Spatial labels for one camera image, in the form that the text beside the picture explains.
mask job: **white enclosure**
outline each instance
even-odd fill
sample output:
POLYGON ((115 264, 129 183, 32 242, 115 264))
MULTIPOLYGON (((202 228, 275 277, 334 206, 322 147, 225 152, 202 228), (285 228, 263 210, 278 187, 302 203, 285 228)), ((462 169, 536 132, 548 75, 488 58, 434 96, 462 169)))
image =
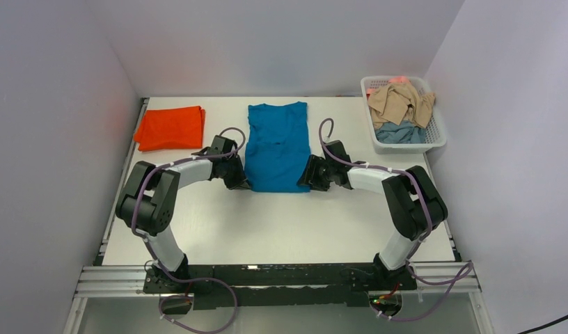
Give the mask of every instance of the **white enclosure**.
POLYGON ((436 93, 429 162, 495 332, 567 314, 568 0, 0 0, 0 333, 63 330, 140 98, 396 74, 436 93))

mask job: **blue t-shirt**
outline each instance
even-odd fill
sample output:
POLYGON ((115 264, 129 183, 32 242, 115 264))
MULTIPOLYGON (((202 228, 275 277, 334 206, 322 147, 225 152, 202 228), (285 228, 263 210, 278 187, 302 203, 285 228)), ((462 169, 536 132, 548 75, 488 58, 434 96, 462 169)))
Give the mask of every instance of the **blue t-shirt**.
POLYGON ((271 193, 305 193, 297 186, 310 148, 305 102, 285 106, 249 106, 249 142, 245 149, 245 175, 251 190, 271 193))

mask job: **metal frame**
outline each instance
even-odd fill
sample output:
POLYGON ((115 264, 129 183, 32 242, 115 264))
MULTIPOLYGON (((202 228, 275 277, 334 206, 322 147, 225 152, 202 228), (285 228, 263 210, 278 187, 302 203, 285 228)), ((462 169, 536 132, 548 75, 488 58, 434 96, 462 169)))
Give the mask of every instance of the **metal frame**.
MULTIPOLYGON (((454 278, 465 262, 414 262, 413 269, 429 281, 442 281, 454 278)), ((74 297, 77 298, 118 298, 118 297, 159 297, 169 294, 145 294, 143 286, 147 273, 143 266, 101 266, 84 267, 77 283, 74 297)), ((438 294, 446 291, 446 286, 430 286, 417 282, 417 289, 402 290, 402 294, 438 294)), ((476 273, 456 282, 451 293, 480 292, 476 273)), ((384 294, 385 291, 371 291, 384 294)))
MULTIPOLYGON (((414 262, 413 269, 428 281, 442 281, 453 278, 465 262, 414 262)), ((88 299, 90 298, 159 298, 169 294, 145 294, 143 286, 147 272, 143 266, 100 266, 84 267, 73 298, 64 334, 77 334, 88 299)), ((266 286, 246 286, 247 288, 265 288, 266 286)), ((300 288, 301 285, 290 285, 300 288)), ((446 286, 430 286, 417 282, 417 289, 402 290, 402 294, 417 294, 423 301, 425 294, 440 294, 446 286)), ((380 295, 388 291, 369 291, 369 295, 380 295)), ((457 281, 452 288, 453 294, 468 294, 471 307, 481 334, 493 334, 493 327, 487 314, 487 308, 481 295, 481 288, 476 272, 457 281)))
MULTIPOLYGON (((143 116, 145 115, 145 111, 147 110, 147 106, 149 105, 149 99, 143 99, 143 104, 141 105, 141 111, 139 113, 139 118, 136 120, 136 125, 134 126, 133 134, 136 133, 136 130, 139 128, 143 116)), ((128 153, 126 154, 126 159, 124 160, 124 165, 122 167, 122 173, 120 174, 120 182, 118 183, 118 188, 116 189, 116 194, 114 196, 114 202, 110 208, 110 215, 108 216, 108 223, 106 224, 106 230, 104 230, 104 236, 102 238, 102 244, 100 245, 100 251, 98 253, 98 257, 101 257, 103 260, 104 254, 106 253, 106 247, 108 246, 108 240, 110 239, 110 234, 112 233, 112 223, 114 220, 114 209, 116 208, 116 201, 118 200, 118 196, 122 191, 122 187, 126 181, 126 177, 128 171, 130 169, 130 161, 132 160, 132 155, 134 154, 134 141, 130 141, 130 146, 128 147, 128 153)))

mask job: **laundry basket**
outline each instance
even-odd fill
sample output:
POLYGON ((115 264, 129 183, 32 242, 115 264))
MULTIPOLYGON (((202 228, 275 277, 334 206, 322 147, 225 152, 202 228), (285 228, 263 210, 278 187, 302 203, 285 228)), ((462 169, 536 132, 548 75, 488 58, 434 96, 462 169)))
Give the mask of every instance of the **laundry basket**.
MULTIPOLYGON (((378 88, 388 84, 388 80, 392 79, 394 76, 375 76, 366 77, 362 79, 362 98, 364 100, 364 110, 366 116, 368 117, 368 131, 370 132, 370 138, 372 139, 372 144, 374 146, 374 151, 378 154, 387 153, 424 153, 430 148, 439 148, 446 144, 446 135, 444 130, 444 124, 442 122, 442 116, 437 108, 434 107, 434 112, 432 114, 432 119, 429 120, 429 124, 426 128, 425 142, 423 144, 383 144, 378 141, 376 135, 374 134, 374 126, 372 126, 372 116, 370 115, 370 107, 368 106, 368 99, 366 97, 366 90, 369 88, 378 88)), ((423 79, 418 77, 408 77, 409 81, 418 91, 419 95, 424 95, 425 93, 431 92, 429 86, 423 79)))

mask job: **purple cable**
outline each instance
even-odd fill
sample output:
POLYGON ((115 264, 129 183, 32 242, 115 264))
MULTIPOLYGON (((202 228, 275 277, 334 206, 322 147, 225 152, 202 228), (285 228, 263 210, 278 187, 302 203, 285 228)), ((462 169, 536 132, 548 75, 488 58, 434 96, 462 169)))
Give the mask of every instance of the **purple cable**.
MULTIPOLYGON (((468 264, 464 265, 456 274, 456 276, 458 277, 463 271, 464 269, 466 269, 466 267, 472 268, 472 262, 469 262, 468 264)), ((440 299, 434 304, 434 306, 430 307, 429 310, 425 311, 424 313, 418 315, 417 317, 411 317, 411 318, 395 318, 395 317, 389 317, 388 315, 385 315, 383 313, 379 314, 379 311, 377 309, 374 308, 374 306, 372 306, 372 304, 370 304, 370 308, 374 311, 374 313, 377 314, 377 316, 380 317, 384 317, 389 321, 396 321, 396 322, 410 322, 410 321, 418 321, 421 320, 425 317, 427 317, 428 315, 434 313, 434 311, 440 307, 440 305, 446 300, 446 298, 448 297, 450 290, 452 290, 452 288, 454 287, 454 284, 456 283, 456 280, 451 282, 450 285, 448 286, 446 292, 442 295, 442 297, 440 297, 440 299)))
POLYGON ((448 294, 450 293, 450 290, 454 287, 454 284, 458 281, 461 280, 462 278, 467 277, 467 275, 473 270, 473 263, 472 262, 468 262, 467 264, 465 264, 456 274, 456 276, 450 280, 444 280, 442 282, 429 282, 427 280, 424 280, 423 278, 421 278, 420 276, 417 276, 413 270, 411 269, 411 267, 409 266, 410 262, 409 259, 411 259, 411 257, 413 257, 413 254, 415 254, 415 252, 419 249, 419 246, 421 245, 421 242, 423 240, 425 240, 425 238, 427 238, 431 233, 432 233, 432 229, 433 229, 433 224, 432 224, 432 217, 429 215, 429 210, 427 208, 427 205, 425 204, 425 201, 423 199, 423 194, 421 193, 421 189, 419 187, 419 185, 417 184, 417 181, 415 180, 415 178, 413 177, 413 175, 409 174, 408 172, 404 171, 404 170, 398 170, 398 169, 392 169, 391 171, 389 171, 389 168, 387 167, 383 167, 383 166, 376 166, 376 165, 364 165, 364 164, 353 164, 351 162, 347 162, 344 161, 342 159, 337 158, 336 156, 334 156, 329 149, 325 146, 325 142, 323 141, 323 125, 325 125, 326 122, 331 122, 331 128, 329 130, 329 135, 327 137, 331 137, 332 133, 333 133, 333 126, 335 124, 335 122, 333 121, 332 118, 325 118, 321 124, 319 125, 319 141, 321 142, 321 147, 323 148, 323 151, 329 155, 330 158, 332 158, 333 160, 347 165, 347 166, 351 166, 351 167, 356 167, 356 168, 372 168, 372 169, 377 169, 377 170, 383 170, 385 172, 389 172, 389 173, 397 173, 397 174, 401 174, 401 175, 405 175, 409 178, 409 181, 411 182, 411 184, 413 185, 413 188, 415 189, 415 192, 417 193, 417 196, 419 197, 420 203, 421 203, 421 207, 423 209, 423 214, 425 215, 425 220, 427 221, 427 229, 425 231, 425 233, 419 238, 419 242, 416 243, 413 248, 411 249, 411 251, 409 251, 409 254, 407 255, 407 260, 405 263, 405 267, 407 268, 407 271, 416 279, 419 280, 422 283, 428 284, 428 285, 446 285, 446 284, 450 284, 450 286, 448 287, 448 289, 446 290, 446 292, 444 293, 444 295, 442 296, 442 298, 440 298, 440 300, 438 300, 438 302, 432 307, 430 308, 427 312, 423 313, 420 316, 417 317, 413 317, 413 318, 405 318, 405 319, 395 319, 395 318, 388 318, 389 320, 392 321, 416 321, 419 319, 423 319, 425 317, 427 317, 428 315, 432 314, 439 306, 440 304, 442 304, 442 302, 444 302, 444 300, 446 299, 446 297, 448 297, 448 294))
MULTIPOLYGON (((229 130, 235 130, 238 131, 241 136, 243 136, 243 141, 241 142, 241 145, 237 146, 237 148, 235 148, 232 152, 229 153, 225 153, 225 154, 217 154, 217 155, 206 155, 206 156, 200 156, 200 157, 196 157, 195 160, 202 160, 202 159, 220 159, 220 158, 224 158, 224 157, 229 157, 230 155, 233 154, 237 154, 237 152, 239 152, 239 150, 241 150, 241 148, 243 147, 243 145, 245 145, 245 141, 246 141, 246 137, 245 137, 245 133, 243 133, 243 131, 239 128, 236 127, 228 127, 226 129, 224 129, 223 131, 221 131, 221 133, 219 134, 219 136, 222 136, 225 132, 229 131, 229 130)), ((225 282, 223 282, 222 280, 216 279, 216 278, 212 278, 212 277, 203 277, 203 278, 192 278, 189 280, 182 280, 179 278, 174 277, 173 275, 171 275, 169 273, 169 270, 161 263, 158 261, 158 257, 155 254, 155 252, 153 251, 153 249, 150 247, 149 243, 146 241, 146 236, 144 234, 139 233, 138 231, 136 231, 136 217, 137 217, 137 213, 139 212, 139 208, 141 207, 141 203, 143 201, 143 196, 145 194, 145 189, 147 188, 147 185, 149 184, 149 181, 151 180, 151 178, 153 177, 153 175, 160 171, 161 169, 165 169, 174 165, 179 165, 179 164, 183 164, 185 162, 188 161, 193 161, 194 158, 192 157, 188 157, 188 158, 183 158, 183 159, 178 159, 172 163, 168 163, 168 164, 162 164, 159 165, 155 168, 152 169, 152 171, 150 171, 147 176, 145 176, 145 179, 143 180, 143 185, 141 186, 141 188, 139 189, 139 194, 136 197, 136 202, 134 203, 134 212, 132 214, 132 220, 130 221, 130 228, 132 230, 132 234, 136 235, 137 237, 143 238, 145 240, 145 245, 147 247, 147 250, 149 251, 149 253, 151 254, 151 257, 153 258, 154 261, 157 261, 157 265, 159 266, 159 268, 167 275, 167 277, 169 277, 172 281, 177 282, 177 283, 194 283, 194 282, 200 282, 200 281, 212 281, 212 282, 216 282, 219 283, 221 285, 223 285, 224 287, 227 288, 227 290, 230 292, 230 294, 232 295, 232 299, 235 302, 235 308, 232 311, 232 315, 230 316, 229 320, 226 322, 226 324, 224 324, 222 327, 220 327, 219 329, 216 329, 214 331, 200 331, 197 330, 195 328, 192 327, 188 327, 184 324, 182 324, 179 321, 176 321, 174 319, 171 319, 170 317, 166 316, 165 314, 163 314, 163 310, 162 310, 162 306, 163 304, 169 300, 169 299, 176 299, 176 298, 183 298, 180 295, 173 295, 173 296, 169 296, 166 297, 164 299, 161 300, 161 302, 159 303, 159 313, 161 313, 162 317, 171 322, 172 324, 178 325, 179 327, 186 329, 188 331, 191 331, 193 333, 197 333, 197 334, 216 334, 219 333, 221 331, 224 331, 225 329, 227 329, 227 327, 229 327, 235 320, 235 317, 237 316, 237 295, 235 294, 235 291, 225 282)))

